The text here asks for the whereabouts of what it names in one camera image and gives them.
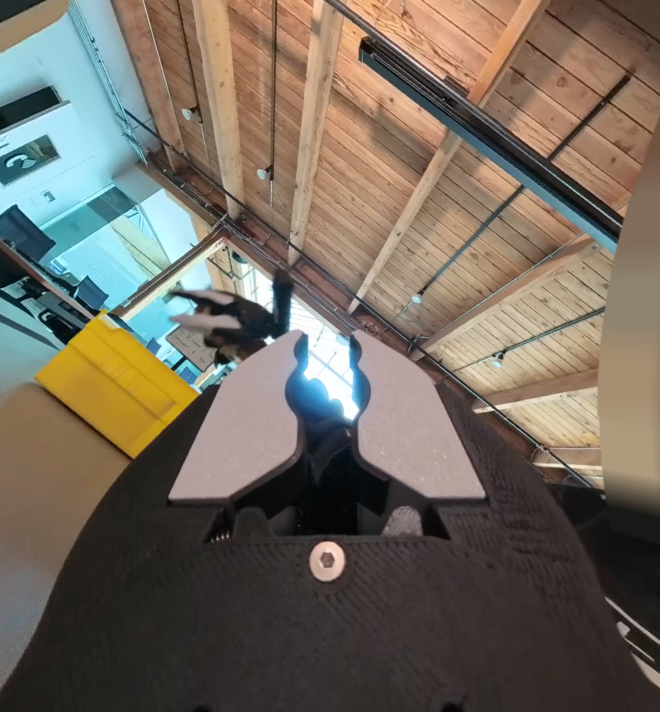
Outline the black panel wooden frame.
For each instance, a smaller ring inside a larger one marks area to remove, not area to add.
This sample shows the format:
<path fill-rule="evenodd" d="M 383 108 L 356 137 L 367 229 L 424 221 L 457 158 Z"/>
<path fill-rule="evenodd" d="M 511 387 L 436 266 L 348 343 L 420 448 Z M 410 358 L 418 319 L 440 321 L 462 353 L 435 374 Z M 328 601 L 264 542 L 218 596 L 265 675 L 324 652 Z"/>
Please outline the black panel wooden frame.
<path fill-rule="evenodd" d="M 0 1 L 0 54 L 58 22 L 69 1 Z"/>

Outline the wooden office desk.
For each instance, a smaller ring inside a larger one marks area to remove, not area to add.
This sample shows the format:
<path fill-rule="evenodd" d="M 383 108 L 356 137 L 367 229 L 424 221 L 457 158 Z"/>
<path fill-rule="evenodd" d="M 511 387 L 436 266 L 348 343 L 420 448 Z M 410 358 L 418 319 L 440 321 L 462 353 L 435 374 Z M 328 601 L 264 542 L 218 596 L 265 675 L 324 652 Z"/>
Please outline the wooden office desk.
<path fill-rule="evenodd" d="M 42 294 L 52 294 L 59 304 L 66 304 L 68 309 L 63 309 L 64 312 L 76 312 L 78 316 L 70 317 L 71 323 L 83 328 L 96 316 L 90 309 L 77 301 L 68 291 L 61 289 L 58 282 L 48 277 L 43 268 L 36 266 L 29 261 L 27 257 L 20 254 L 14 246 L 9 245 L 1 238 L 0 257 L 10 266 L 23 272 L 31 282 L 36 283 L 38 290 L 41 291 Z"/>

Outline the black office chair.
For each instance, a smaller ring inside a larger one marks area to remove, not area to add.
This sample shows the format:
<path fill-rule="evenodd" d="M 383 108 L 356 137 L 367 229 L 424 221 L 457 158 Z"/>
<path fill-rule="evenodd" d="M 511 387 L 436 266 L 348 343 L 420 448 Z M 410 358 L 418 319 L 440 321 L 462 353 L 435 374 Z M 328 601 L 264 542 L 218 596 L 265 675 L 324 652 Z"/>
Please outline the black office chair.
<path fill-rule="evenodd" d="M 23 255 L 39 263 L 56 246 L 17 205 L 0 214 L 0 240 Z"/>
<path fill-rule="evenodd" d="M 105 308 L 109 298 L 109 295 L 87 276 L 76 285 L 73 296 L 80 305 L 94 315 L 99 314 Z"/>

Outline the person's left hand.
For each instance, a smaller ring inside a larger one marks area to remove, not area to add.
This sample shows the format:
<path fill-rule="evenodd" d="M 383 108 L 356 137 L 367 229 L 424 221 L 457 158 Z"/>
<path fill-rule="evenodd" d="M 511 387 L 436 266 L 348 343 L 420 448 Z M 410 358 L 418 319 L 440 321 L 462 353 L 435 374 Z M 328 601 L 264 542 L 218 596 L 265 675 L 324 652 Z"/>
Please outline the person's left hand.
<path fill-rule="evenodd" d="M 319 379 L 302 378 L 297 399 L 303 419 L 308 456 L 306 502 L 337 506 L 355 493 L 350 421 L 343 404 L 331 398 Z"/>

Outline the yellow plastic bin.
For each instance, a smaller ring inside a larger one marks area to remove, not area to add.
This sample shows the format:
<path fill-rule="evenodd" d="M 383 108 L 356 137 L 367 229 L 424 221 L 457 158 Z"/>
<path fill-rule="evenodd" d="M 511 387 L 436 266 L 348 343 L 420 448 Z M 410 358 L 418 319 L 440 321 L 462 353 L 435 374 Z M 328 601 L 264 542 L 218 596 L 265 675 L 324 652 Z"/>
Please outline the yellow plastic bin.
<path fill-rule="evenodd" d="M 124 326 L 103 311 L 34 380 L 133 459 L 199 393 Z"/>

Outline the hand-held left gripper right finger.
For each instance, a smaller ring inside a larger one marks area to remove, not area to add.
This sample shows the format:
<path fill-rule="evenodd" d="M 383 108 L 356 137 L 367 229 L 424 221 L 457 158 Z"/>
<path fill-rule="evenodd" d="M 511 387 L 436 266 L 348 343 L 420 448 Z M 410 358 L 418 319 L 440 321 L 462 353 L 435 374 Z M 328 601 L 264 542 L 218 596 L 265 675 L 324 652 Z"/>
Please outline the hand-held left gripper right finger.
<path fill-rule="evenodd" d="M 360 464 L 427 501 L 485 501 L 484 486 L 430 376 L 359 330 L 351 336 L 350 363 Z"/>

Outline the black ceiling track rail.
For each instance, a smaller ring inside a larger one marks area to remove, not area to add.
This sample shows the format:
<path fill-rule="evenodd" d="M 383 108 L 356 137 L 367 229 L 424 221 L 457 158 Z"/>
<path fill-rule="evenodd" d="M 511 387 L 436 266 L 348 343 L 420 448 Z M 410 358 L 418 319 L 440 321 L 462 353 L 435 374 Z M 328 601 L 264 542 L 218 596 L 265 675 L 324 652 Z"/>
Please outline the black ceiling track rail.
<path fill-rule="evenodd" d="M 612 254 L 623 218 L 396 45 L 371 36 L 360 61 Z"/>

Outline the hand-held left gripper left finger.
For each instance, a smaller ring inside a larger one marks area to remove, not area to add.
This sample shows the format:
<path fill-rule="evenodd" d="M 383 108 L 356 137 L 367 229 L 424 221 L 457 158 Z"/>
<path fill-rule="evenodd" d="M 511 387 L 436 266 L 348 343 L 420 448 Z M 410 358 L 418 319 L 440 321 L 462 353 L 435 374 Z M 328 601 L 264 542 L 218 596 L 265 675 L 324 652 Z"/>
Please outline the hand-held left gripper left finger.
<path fill-rule="evenodd" d="M 170 503 L 227 505 L 298 461 L 303 436 L 286 388 L 302 375 L 307 355 L 306 334 L 293 330 L 224 379 L 171 487 Z"/>

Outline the dark framed wall sign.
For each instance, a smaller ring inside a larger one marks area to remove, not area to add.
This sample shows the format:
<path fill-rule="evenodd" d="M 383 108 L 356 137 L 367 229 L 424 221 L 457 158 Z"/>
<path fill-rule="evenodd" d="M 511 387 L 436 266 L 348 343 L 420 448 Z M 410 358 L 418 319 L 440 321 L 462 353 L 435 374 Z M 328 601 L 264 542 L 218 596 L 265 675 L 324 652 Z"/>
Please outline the dark framed wall sign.
<path fill-rule="evenodd" d="M 58 161 L 60 154 L 48 135 L 30 140 L 0 156 L 0 185 L 7 187 Z"/>

